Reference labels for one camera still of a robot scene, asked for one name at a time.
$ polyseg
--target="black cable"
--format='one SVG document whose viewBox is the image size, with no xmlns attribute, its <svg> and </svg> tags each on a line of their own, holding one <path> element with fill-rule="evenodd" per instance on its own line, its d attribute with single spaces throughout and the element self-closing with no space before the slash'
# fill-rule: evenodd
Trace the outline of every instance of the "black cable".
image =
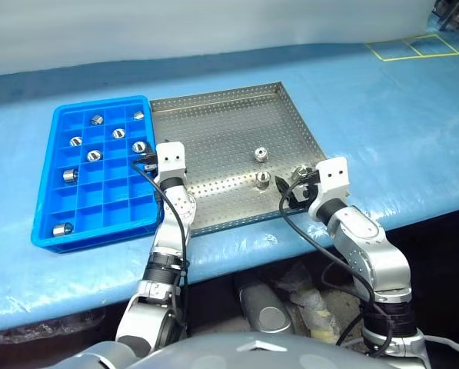
<svg viewBox="0 0 459 369">
<path fill-rule="evenodd" d="M 184 307 L 183 307 L 183 312 L 181 314 L 181 324 L 186 328 L 186 317 L 188 313 L 188 260 L 187 260 L 187 252 L 186 252 L 186 236 L 185 236 L 185 228 L 183 227 L 183 223 L 181 222 L 181 218 L 178 214 L 178 212 L 175 209 L 175 206 L 169 201 L 168 196 L 159 188 L 159 186 L 154 182 L 154 180 L 144 173 L 139 167 L 137 167 L 137 163 L 141 163 L 142 159 L 137 159 L 134 160 L 131 163 L 132 168 L 139 173 L 142 177 L 144 177 L 151 185 L 152 187 L 157 191 L 157 193 L 161 196 L 161 198 L 164 200 L 164 202 L 168 205 L 170 210 L 172 211 L 173 215 L 175 216 L 176 222 L 178 223 L 178 226 L 180 228 L 181 232 L 181 254 L 182 254 L 182 260 L 181 260 L 181 270 L 184 272 L 183 273 L 183 282 L 185 285 L 185 296 L 184 296 Z M 179 283 L 179 275 L 176 277 L 177 278 L 177 284 Z M 175 313 L 177 314 L 178 312 L 176 311 L 176 302 L 174 303 L 173 308 L 175 309 Z"/>
<path fill-rule="evenodd" d="M 308 180 L 308 177 L 302 178 L 299 181 L 296 181 L 293 185 L 291 185 L 286 192 L 282 195 L 281 200 L 278 203 L 278 210 L 279 213 L 281 214 L 282 218 L 291 226 L 292 229 L 294 229 L 303 239 L 311 244 L 314 248 L 316 248 L 317 251 L 319 251 L 322 255 L 324 255 L 326 258 L 330 259 L 333 261 L 333 264 L 336 264 L 337 266 L 341 267 L 344 269 L 346 272 L 351 274 L 353 277 L 355 277 L 358 281 L 362 283 L 364 288 L 368 291 L 369 298 L 366 300 L 363 296 L 360 296 L 358 293 L 354 291 L 349 291 L 346 290 L 345 288 L 340 288 L 341 291 L 348 291 L 351 292 L 351 294 L 357 298 L 360 298 L 362 301 L 367 302 L 367 307 L 375 309 L 379 314 L 383 315 L 387 321 L 388 325 L 388 333 L 386 340 L 384 343 L 374 352 L 370 353 L 371 357 L 379 357 L 384 352 L 388 349 L 391 343 L 391 339 L 393 338 L 393 322 L 391 318 L 381 309 L 379 306 L 377 306 L 374 303 L 374 290 L 372 286 L 366 281 L 366 279 L 357 273 L 355 270 L 353 270 L 349 265 L 344 263 L 342 260 L 337 258 L 335 255 L 333 255 L 330 251 L 326 250 L 323 246 L 321 246 L 316 240 L 313 238 L 309 237 L 302 229 L 300 229 L 290 218 L 289 214 L 284 211 L 284 201 L 289 198 L 289 195 L 291 194 L 292 190 L 294 190 L 298 185 L 301 185 L 305 183 Z"/>
<path fill-rule="evenodd" d="M 356 325 L 358 325 L 358 323 L 364 318 L 364 314 L 365 313 L 364 313 L 364 310 L 363 310 L 363 311 L 359 312 L 359 314 L 357 314 L 354 319 L 352 319 L 351 323 L 349 323 L 349 325 L 344 329 L 344 331 L 342 332 L 342 334 L 338 338 L 337 343 L 335 345 L 341 346 L 344 343 L 345 338 L 347 338 L 347 336 L 352 332 L 354 327 Z"/>
</svg>

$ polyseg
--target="metal cylinder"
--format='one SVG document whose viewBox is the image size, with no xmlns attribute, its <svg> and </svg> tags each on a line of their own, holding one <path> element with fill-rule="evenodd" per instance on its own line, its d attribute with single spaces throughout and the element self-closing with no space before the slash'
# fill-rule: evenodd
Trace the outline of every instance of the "metal cylinder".
<svg viewBox="0 0 459 369">
<path fill-rule="evenodd" d="M 67 169 L 63 172 L 63 181 L 65 183 L 77 183 L 78 170 L 77 169 Z"/>
<path fill-rule="evenodd" d="M 116 128 L 113 133 L 113 138 L 116 138 L 117 140 L 119 138 L 123 138 L 125 136 L 125 130 L 123 128 Z"/>
<path fill-rule="evenodd" d="M 270 173 L 267 171 L 259 171 L 255 176 L 255 183 L 258 188 L 265 189 L 270 184 Z"/>
<path fill-rule="evenodd" d="M 299 165 L 291 175 L 292 182 L 303 179 L 308 175 L 308 169 L 304 165 Z"/>
<path fill-rule="evenodd" d="M 98 161 L 101 160 L 102 154 L 99 150 L 90 150 L 88 152 L 88 161 Z"/>
<path fill-rule="evenodd" d="M 74 231 L 74 227 L 70 223 L 57 224 L 53 227 L 53 237 L 66 236 Z"/>
<path fill-rule="evenodd" d="M 268 150 L 264 147 L 257 148 L 254 151 L 254 158 L 257 159 L 259 163 L 263 163 L 268 159 Z"/>
<path fill-rule="evenodd" d="M 99 114 L 96 114 L 94 117 L 91 118 L 91 124 L 92 125 L 102 125 L 103 121 L 105 121 L 105 120 Z"/>
<path fill-rule="evenodd" d="M 140 121 L 141 119 L 144 119 L 144 113 L 142 111 L 136 111 L 134 113 L 134 120 Z"/>
<path fill-rule="evenodd" d="M 131 146 L 131 149 L 136 154 L 141 154 L 142 152 L 145 151 L 146 148 L 147 148 L 147 145 L 143 141 L 134 142 L 134 144 Z"/>
<path fill-rule="evenodd" d="M 80 146 L 82 145 L 82 137 L 81 136 L 75 136 L 70 139 L 68 142 L 69 145 L 71 146 Z"/>
</svg>

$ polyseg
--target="blue plastic sheet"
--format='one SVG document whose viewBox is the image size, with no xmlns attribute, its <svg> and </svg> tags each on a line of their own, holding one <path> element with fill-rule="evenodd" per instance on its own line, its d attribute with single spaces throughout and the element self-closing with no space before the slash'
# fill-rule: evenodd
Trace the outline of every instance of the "blue plastic sheet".
<svg viewBox="0 0 459 369">
<path fill-rule="evenodd" d="M 459 38 L 444 35 L 459 51 Z M 350 204 L 386 229 L 459 209 L 459 56 L 379 60 L 365 45 L 86 65 L 0 77 L 0 330 L 122 301 L 152 237 L 70 254 L 31 244 L 50 120 L 63 104 L 282 81 L 325 154 L 348 159 Z M 297 214 L 324 244 L 324 229 Z M 309 252 L 281 219 L 191 240 L 190 282 Z"/>
</svg>

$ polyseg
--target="white cable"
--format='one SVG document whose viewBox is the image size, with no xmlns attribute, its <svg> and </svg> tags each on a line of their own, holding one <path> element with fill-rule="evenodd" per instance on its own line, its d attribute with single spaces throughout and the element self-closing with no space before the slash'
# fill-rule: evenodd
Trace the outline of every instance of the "white cable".
<svg viewBox="0 0 459 369">
<path fill-rule="evenodd" d="M 340 347 L 354 346 L 355 344 L 360 344 L 362 341 L 363 341 L 362 338 L 356 338 L 355 340 L 344 342 L 343 344 L 340 345 Z"/>
<path fill-rule="evenodd" d="M 438 342 L 439 344 L 447 344 L 453 350 L 456 350 L 459 352 L 459 344 L 450 340 L 449 338 L 436 337 L 436 336 L 424 336 L 424 337 L 426 338 L 426 341 Z"/>
</svg>

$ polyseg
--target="plastic bag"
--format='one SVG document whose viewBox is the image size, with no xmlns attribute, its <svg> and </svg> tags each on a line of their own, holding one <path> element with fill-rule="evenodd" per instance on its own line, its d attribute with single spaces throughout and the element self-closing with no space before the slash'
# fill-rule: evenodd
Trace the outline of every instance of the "plastic bag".
<svg viewBox="0 0 459 369">
<path fill-rule="evenodd" d="M 64 336 L 95 327 L 105 317 L 105 309 L 84 311 L 50 321 L 0 331 L 0 344 L 21 344 L 41 338 Z"/>
<path fill-rule="evenodd" d="M 291 302 L 296 304 L 309 329 L 311 337 L 335 344 L 340 337 L 340 325 L 336 317 L 327 309 L 321 293 L 313 286 L 306 267 L 298 262 L 277 282 L 277 287 L 289 292 Z"/>
</svg>

